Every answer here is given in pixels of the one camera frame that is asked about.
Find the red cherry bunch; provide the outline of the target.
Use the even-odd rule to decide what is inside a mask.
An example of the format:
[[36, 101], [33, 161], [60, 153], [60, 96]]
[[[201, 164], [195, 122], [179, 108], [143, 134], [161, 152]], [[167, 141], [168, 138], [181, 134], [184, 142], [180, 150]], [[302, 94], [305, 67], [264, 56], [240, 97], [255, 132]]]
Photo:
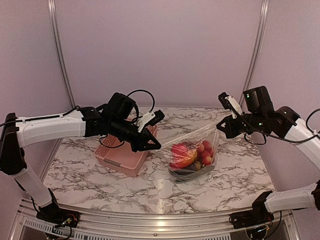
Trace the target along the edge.
[[197, 150], [198, 160], [204, 165], [209, 166], [212, 164], [214, 159], [214, 149], [211, 142], [204, 140]]

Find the pink perforated plastic basket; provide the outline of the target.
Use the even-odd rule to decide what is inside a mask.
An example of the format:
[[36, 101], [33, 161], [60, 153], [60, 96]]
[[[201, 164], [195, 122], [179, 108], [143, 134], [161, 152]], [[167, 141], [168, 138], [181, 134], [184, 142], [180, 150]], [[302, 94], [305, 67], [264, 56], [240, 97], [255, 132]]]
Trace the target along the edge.
[[100, 165], [130, 177], [138, 175], [148, 156], [148, 151], [132, 152], [131, 145], [128, 142], [117, 147], [121, 143], [112, 135], [103, 138], [101, 142], [102, 144], [99, 144], [93, 153]]

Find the red toy ball fruit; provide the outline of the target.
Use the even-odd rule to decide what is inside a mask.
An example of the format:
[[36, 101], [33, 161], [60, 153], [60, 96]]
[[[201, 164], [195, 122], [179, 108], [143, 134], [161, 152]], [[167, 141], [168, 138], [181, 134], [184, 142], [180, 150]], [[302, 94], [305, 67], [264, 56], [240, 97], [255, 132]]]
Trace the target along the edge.
[[174, 157], [187, 158], [191, 157], [196, 151], [196, 144], [190, 141], [184, 141], [180, 143], [173, 144], [171, 147], [171, 153]]

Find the clear zip top bag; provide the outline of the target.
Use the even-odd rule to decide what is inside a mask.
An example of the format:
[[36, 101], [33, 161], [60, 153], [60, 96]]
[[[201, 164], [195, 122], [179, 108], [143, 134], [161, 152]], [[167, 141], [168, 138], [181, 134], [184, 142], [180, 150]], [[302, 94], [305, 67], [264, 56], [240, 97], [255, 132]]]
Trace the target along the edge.
[[166, 161], [171, 180], [185, 183], [216, 168], [219, 143], [213, 122], [163, 144], [155, 154]]

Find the purple toy eggplant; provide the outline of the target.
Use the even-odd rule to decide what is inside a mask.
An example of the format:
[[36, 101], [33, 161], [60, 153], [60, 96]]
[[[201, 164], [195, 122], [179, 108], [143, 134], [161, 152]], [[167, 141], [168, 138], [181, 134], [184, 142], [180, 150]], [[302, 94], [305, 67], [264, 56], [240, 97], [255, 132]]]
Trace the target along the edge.
[[195, 161], [184, 168], [169, 168], [169, 172], [174, 176], [201, 176], [215, 169], [214, 164], [204, 165], [200, 161]]

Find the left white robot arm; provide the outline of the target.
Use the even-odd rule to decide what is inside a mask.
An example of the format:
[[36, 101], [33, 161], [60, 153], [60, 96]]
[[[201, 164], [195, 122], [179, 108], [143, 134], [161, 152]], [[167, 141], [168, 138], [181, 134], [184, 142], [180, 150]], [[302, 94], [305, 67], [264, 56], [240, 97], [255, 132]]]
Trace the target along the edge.
[[133, 152], [159, 150], [161, 144], [148, 130], [165, 117], [161, 110], [140, 114], [129, 95], [116, 92], [98, 107], [76, 106], [66, 113], [38, 117], [6, 116], [0, 126], [0, 170], [11, 176], [38, 205], [39, 215], [58, 223], [63, 211], [53, 192], [45, 187], [25, 161], [24, 148], [36, 143], [68, 137], [114, 136], [130, 144]]

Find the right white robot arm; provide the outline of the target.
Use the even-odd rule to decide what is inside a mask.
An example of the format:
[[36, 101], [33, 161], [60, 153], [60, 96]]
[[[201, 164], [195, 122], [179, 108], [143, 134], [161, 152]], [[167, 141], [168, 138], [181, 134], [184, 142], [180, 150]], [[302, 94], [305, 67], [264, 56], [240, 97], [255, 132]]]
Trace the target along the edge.
[[[320, 133], [312, 130], [308, 121], [288, 106], [274, 109], [273, 102], [265, 86], [255, 87], [243, 92], [248, 113], [244, 113], [236, 99], [223, 92], [218, 100], [224, 109], [231, 112], [220, 121], [216, 128], [227, 139], [239, 135], [260, 133], [294, 145], [317, 168], [320, 166]], [[247, 219], [258, 224], [267, 213], [283, 210], [319, 209], [320, 183], [315, 182], [305, 187], [280, 192], [264, 192], [253, 203]]]

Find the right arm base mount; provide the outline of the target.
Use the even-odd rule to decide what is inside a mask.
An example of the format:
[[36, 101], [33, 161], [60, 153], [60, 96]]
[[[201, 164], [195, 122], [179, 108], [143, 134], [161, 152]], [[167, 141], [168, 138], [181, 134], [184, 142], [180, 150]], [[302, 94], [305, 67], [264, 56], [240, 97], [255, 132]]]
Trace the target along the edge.
[[274, 215], [269, 212], [261, 213], [258, 210], [234, 212], [229, 216], [229, 222], [234, 229], [241, 229], [261, 225], [273, 221]]

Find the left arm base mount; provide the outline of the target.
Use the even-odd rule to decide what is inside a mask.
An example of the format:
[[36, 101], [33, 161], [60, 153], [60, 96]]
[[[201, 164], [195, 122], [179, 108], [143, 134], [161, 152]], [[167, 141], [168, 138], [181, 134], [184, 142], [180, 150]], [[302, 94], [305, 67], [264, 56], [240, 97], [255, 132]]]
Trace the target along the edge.
[[43, 210], [39, 210], [36, 214], [36, 218], [53, 223], [59, 227], [69, 226], [76, 228], [80, 219], [80, 213], [78, 211], [63, 208], [51, 213], [45, 213]]

